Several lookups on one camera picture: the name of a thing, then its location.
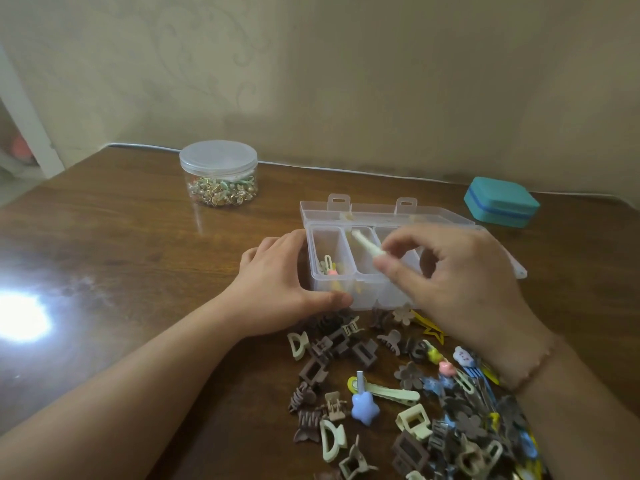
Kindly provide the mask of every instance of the jar lid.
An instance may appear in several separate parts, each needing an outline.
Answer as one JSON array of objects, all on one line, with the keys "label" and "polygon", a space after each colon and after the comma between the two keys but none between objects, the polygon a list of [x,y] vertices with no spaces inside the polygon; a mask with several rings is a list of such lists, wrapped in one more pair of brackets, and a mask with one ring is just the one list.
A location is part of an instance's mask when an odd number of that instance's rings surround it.
[{"label": "jar lid", "polygon": [[238,141],[199,141],[180,152],[180,166],[198,177],[235,177],[257,165],[258,152]]}]

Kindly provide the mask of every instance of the wooden table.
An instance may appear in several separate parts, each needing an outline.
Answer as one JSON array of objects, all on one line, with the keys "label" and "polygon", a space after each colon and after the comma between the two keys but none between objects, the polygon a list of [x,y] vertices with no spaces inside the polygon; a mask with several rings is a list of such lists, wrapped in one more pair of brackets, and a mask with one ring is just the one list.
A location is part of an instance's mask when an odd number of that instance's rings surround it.
[{"label": "wooden table", "polygon": [[[107,148],[0,209],[0,292],[36,297],[53,323],[34,342],[0,340],[0,432],[222,291],[244,250],[301,227],[301,200],[412,196],[470,217],[464,186],[270,165],[259,172],[260,195],[248,205],[193,207],[177,155]],[[618,202],[536,198],[541,209],[527,229],[488,227],[529,271],[521,283],[533,310],[640,413],[640,219]],[[453,345],[447,339],[445,350]],[[379,355],[367,376],[395,387],[399,362],[386,349]],[[150,478],[308,479],[327,470],[319,445],[292,442],[297,417],[287,405],[302,365],[283,333],[242,342]],[[326,391],[347,396],[355,370],[348,359],[332,364]],[[349,444],[361,435],[378,478],[394,478],[401,406],[378,403],[374,426],[347,419],[347,435]]]}]

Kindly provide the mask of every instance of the bracelet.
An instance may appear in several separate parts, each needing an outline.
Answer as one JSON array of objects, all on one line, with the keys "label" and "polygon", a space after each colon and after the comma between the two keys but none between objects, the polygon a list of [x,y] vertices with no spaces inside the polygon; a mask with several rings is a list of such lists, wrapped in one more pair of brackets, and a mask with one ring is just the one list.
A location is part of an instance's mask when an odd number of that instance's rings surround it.
[{"label": "bracelet", "polygon": [[540,356],[540,359],[538,359],[538,362],[532,368],[530,368],[530,370],[526,373],[526,375],[524,375],[524,377],[522,377],[514,387],[511,388],[512,393],[518,394],[519,392],[522,391],[522,389],[524,389],[524,387],[526,387],[527,384],[531,382],[531,380],[542,369],[544,364],[548,362],[549,357],[551,357],[556,352],[556,350],[558,349],[558,347],[562,342],[564,342],[564,338],[562,338],[561,335],[554,336],[554,339],[551,342],[551,345],[549,345],[547,351]]}]

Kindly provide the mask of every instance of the hand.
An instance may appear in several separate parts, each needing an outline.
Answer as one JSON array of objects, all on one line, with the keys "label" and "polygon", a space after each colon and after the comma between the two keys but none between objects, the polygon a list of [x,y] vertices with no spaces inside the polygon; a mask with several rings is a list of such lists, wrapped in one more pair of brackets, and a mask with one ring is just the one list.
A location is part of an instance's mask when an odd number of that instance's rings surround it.
[{"label": "hand", "polygon": [[304,229],[266,237],[242,255],[236,279],[215,302],[227,307],[243,337],[282,330],[302,318],[347,308],[353,298],[340,291],[304,290],[298,280],[298,254]]},{"label": "hand", "polygon": [[[419,274],[399,259],[424,246]],[[551,332],[524,301],[511,263],[485,230],[423,224],[382,243],[374,265],[447,334],[478,352],[512,383],[546,351]]]}]

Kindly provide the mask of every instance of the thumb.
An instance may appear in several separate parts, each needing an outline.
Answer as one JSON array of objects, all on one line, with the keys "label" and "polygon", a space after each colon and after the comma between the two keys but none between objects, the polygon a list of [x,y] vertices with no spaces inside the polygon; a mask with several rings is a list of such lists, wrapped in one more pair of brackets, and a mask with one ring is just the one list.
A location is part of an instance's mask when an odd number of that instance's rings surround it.
[{"label": "thumb", "polygon": [[373,258],[373,266],[393,282],[400,290],[409,295],[416,303],[431,290],[427,278],[412,270],[400,259],[390,254],[382,254]]},{"label": "thumb", "polygon": [[353,303],[350,294],[343,291],[305,291],[309,314],[337,312]]}]

